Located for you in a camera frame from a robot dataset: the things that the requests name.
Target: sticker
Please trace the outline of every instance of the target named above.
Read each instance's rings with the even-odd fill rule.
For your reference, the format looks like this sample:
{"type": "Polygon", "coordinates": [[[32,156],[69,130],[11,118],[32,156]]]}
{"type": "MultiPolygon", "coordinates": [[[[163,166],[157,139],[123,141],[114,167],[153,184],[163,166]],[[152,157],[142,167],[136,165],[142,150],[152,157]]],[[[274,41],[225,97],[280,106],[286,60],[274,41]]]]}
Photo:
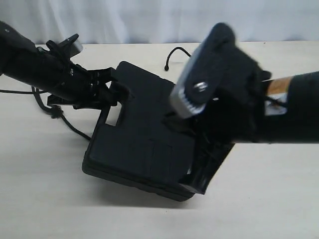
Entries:
{"type": "MultiPolygon", "coordinates": [[[[272,80],[267,90],[267,96],[273,98],[274,100],[278,100],[282,103],[286,103],[288,98],[288,88],[291,80],[292,77],[272,80]]],[[[286,112],[286,107],[279,106],[274,102],[265,101],[266,116],[283,115],[286,112]]]]}

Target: white table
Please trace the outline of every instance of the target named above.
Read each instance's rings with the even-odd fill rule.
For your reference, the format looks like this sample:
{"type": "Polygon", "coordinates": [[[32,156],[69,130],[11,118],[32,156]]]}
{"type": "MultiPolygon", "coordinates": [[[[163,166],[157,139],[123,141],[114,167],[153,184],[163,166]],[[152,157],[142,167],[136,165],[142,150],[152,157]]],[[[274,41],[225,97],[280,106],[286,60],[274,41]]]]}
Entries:
{"type": "MultiPolygon", "coordinates": [[[[86,45],[74,62],[87,69],[129,61],[176,81],[187,56],[177,45],[86,45]]],[[[273,76],[318,70],[319,42],[240,46],[273,76]]],[[[0,77],[1,89],[29,90],[0,77]]],[[[0,94],[2,239],[315,239],[319,238],[319,145],[236,145],[205,196],[184,203],[81,171],[88,142],[40,111],[32,96],[0,94]]],[[[95,110],[64,108],[86,133],[95,110]]]]}

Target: orange label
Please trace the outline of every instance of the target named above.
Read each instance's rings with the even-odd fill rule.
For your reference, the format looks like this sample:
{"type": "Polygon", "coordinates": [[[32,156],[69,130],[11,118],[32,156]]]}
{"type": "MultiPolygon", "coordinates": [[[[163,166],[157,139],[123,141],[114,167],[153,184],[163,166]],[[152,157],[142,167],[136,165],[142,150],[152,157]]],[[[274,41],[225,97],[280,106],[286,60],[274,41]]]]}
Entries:
{"type": "Polygon", "coordinates": [[[288,92],[288,87],[293,77],[285,77],[272,80],[267,91],[267,95],[274,95],[288,92]]]}

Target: white curtain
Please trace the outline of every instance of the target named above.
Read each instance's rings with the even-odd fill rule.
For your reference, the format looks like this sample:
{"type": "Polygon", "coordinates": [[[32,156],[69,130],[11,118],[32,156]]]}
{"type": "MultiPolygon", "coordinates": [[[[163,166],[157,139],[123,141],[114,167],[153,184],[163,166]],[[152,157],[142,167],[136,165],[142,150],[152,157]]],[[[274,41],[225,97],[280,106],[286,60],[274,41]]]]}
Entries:
{"type": "Polygon", "coordinates": [[[319,40],[318,0],[0,0],[0,20],[36,43],[200,42],[221,21],[241,41],[319,40]]]}

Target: black plastic case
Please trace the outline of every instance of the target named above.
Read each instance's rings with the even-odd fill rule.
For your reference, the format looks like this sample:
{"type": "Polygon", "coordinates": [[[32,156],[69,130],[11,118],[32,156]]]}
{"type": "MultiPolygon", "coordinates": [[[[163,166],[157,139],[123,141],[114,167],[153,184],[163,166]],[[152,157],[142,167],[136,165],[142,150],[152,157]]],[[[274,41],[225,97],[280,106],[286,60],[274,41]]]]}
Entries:
{"type": "Polygon", "coordinates": [[[125,61],[116,75],[133,97],[122,106],[116,126],[105,124],[109,108],[101,111],[83,172],[176,201],[191,198],[194,193],[178,180],[191,166],[194,139],[161,122],[171,111],[168,97],[174,84],[125,61]]]}

